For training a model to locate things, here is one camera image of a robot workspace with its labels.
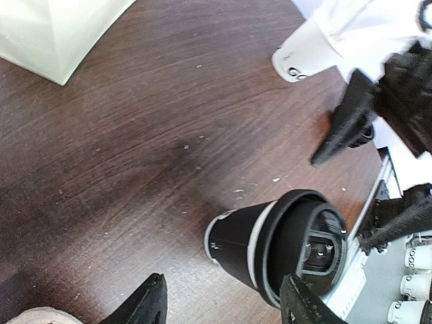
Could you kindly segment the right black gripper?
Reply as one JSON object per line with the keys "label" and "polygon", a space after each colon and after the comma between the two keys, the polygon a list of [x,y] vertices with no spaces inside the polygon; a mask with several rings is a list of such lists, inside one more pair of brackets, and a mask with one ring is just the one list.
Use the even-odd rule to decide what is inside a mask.
{"label": "right black gripper", "polygon": [[310,158],[312,166],[372,141],[377,115],[416,158],[431,152],[431,50],[414,43],[407,51],[394,53],[383,66],[375,94],[366,74],[360,69],[352,72],[340,104],[330,114],[331,127]]}

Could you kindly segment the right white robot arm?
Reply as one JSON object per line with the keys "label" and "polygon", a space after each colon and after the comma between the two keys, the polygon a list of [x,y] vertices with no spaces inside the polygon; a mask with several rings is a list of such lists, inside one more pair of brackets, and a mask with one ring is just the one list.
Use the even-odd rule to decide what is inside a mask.
{"label": "right white robot arm", "polygon": [[331,128],[310,158],[318,167],[363,140],[381,117],[415,157],[431,151],[431,2],[326,1],[313,14],[337,54],[389,52],[374,81],[354,70]]}

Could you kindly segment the cream paper bag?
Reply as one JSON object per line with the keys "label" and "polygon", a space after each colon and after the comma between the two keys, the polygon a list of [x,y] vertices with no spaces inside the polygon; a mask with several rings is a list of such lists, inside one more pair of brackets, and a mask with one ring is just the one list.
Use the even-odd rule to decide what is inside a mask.
{"label": "cream paper bag", "polygon": [[132,1],[2,1],[1,58],[65,85]]}

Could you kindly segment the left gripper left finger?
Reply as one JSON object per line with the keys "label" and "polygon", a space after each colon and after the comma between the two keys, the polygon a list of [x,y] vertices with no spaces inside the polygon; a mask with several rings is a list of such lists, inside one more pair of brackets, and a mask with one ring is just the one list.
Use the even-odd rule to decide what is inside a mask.
{"label": "left gripper left finger", "polygon": [[101,324],[165,324],[167,284],[164,274],[151,274]]}

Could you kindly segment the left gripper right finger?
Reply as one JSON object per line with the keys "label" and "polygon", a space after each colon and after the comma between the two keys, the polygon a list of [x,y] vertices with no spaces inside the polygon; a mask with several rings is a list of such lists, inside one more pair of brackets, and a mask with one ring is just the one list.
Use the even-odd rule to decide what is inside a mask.
{"label": "left gripper right finger", "polygon": [[344,324],[297,275],[285,275],[280,288],[282,323]]}

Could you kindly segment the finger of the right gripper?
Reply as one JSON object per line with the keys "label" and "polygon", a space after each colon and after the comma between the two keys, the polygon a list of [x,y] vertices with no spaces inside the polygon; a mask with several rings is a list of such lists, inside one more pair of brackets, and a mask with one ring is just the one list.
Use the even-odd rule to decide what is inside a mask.
{"label": "finger of the right gripper", "polygon": [[431,229],[431,185],[419,184],[402,197],[379,199],[366,227],[360,231],[360,249],[370,253],[403,236]]}

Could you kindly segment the white cup holding straws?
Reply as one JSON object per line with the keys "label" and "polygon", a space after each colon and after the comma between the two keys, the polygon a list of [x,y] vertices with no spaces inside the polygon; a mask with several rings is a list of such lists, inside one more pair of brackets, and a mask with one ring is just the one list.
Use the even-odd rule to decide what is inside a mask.
{"label": "white cup holding straws", "polygon": [[315,18],[298,27],[271,58],[277,74],[291,83],[314,76],[341,61],[342,57],[331,46]]}

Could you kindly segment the black paper coffee cup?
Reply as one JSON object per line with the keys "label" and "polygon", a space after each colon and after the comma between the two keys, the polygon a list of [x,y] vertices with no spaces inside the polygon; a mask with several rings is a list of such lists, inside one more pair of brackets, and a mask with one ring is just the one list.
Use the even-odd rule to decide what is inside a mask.
{"label": "black paper coffee cup", "polygon": [[265,202],[216,216],[204,234],[207,257],[243,284],[258,289],[255,254],[264,221],[276,204]]}

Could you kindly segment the black cup lid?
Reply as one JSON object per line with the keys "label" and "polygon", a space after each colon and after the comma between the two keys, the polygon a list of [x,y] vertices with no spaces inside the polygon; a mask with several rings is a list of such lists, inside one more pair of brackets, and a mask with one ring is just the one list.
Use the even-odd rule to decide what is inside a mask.
{"label": "black cup lid", "polygon": [[263,300],[281,306],[285,275],[297,275],[315,295],[326,295],[342,275],[347,235],[342,214],[320,192],[284,194],[271,207],[256,243],[254,270]]}

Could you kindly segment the cardboard cup carrier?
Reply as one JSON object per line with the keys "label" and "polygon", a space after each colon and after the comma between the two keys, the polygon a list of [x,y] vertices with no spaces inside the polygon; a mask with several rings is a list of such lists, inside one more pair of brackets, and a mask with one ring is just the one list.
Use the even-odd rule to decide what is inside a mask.
{"label": "cardboard cup carrier", "polygon": [[82,322],[62,310],[44,306],[25,310],[8,320],[6,324],[82,324]]}

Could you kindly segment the aluminium front rail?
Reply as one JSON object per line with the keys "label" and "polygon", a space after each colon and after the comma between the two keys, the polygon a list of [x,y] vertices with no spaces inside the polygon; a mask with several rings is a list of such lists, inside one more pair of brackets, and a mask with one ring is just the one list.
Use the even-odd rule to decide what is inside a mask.
{"label": "aluminium front rail", "polygon": [[389,150],[381,148],[378,153],[381,157],[382,168],[348,236],[347,258],[342,275],[336,286],[322,297],[322,301],[336,317],[344,322],[347,321],[350,311],[354,308],[367,283],[365,266],[371,253],[383,255],[390,246],[389,242],[381,243],[378,246],[365,245],[389,221],[388,216],[379,215],[379,206],[387,200],[398,200],[402,197]]}

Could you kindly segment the spare cups off table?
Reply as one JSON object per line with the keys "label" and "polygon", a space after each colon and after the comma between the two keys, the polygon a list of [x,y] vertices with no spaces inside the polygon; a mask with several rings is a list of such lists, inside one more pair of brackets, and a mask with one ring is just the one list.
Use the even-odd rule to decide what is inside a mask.
{"label": "spare cups off table", "polygon": [[395,301],[387,313],[388,323],[431,323],[431,245],[408,248],[404,258],[411,273],[402,277],[400,293],[406,300]]}

